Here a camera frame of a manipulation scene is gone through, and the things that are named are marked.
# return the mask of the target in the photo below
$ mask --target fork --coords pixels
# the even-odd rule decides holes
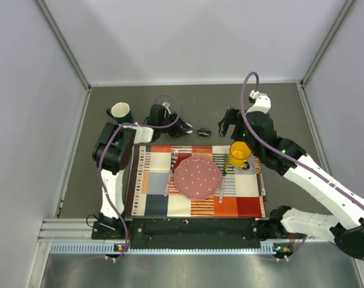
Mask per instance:
[[[179,153],[178,149],[172,149],[172,152],[171,152],[171,165],[170,165],[169,177],[167,178],[166,189],[164,190],[164,197],[169,195],[171,175],[172,175],[172,171],[174,170],[176,161],[178,160],[178,153]]]

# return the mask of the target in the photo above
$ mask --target dark green mug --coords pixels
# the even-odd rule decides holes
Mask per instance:
[[[108,108],[106,113],[115,118],[118,124],[134,123],[133,115],[131,114],[130,105],[124,102],[116,103],[112,108]]]

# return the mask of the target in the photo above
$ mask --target utensil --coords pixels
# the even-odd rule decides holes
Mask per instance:
[[[237,141],[232,143],[228,160],[234,167],[249,168],[248,159],[251,156],[251,150],[245,142]]]
[[[175,169],[175,185],[189,199],[204,200],[220,187],[221,172],[215,162],[206,157],[192,156]]]
[[[166,189],[164,190],[164,197],[169,195],[171,175],[172,175],[172,171],[174,170],[175,164],[176,164],[176,162],[178,160],[178,153],[179,153],[178,149],[172,149],[170,171],[169,171],[169,177],[167,178]]]
[[[223,170],[222,170],[222,180],[220,184],[220,194],[219,194],[219,203],[223,202],[223,195],[224,195],[224,181],[225,176],[227,175],[227,160],[228,160],[228,154],[224,157],[224,164],[223,164]]]

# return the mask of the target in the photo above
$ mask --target knife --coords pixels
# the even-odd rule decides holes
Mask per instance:
[[[223,194],[224,194],[224,181],[225,176],[227,174],[227,160],[228,160],[228,154],[224,157],[224,164],[223,164],[223,170],[222,170],[222,180],[220,184],[220,194],[219,194],[219,203],[223,202]]]

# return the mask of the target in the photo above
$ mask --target dark blue square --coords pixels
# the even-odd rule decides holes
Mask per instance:
[[[147,194],[145,216],[167,216],[168,207],[168,196]]]

